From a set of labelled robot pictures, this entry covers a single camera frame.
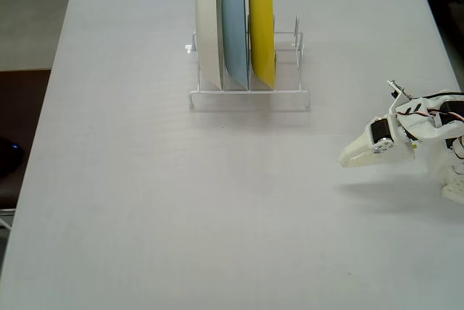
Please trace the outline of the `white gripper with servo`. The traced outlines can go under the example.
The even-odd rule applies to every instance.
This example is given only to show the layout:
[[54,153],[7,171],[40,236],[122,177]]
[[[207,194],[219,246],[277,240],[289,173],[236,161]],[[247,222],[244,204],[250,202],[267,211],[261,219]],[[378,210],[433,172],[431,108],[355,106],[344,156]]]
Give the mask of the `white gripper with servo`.
[[415,138],[396,115],[375,118],[361,136],[345,147],[339,156],[342,167],[365,167],[413,160]]

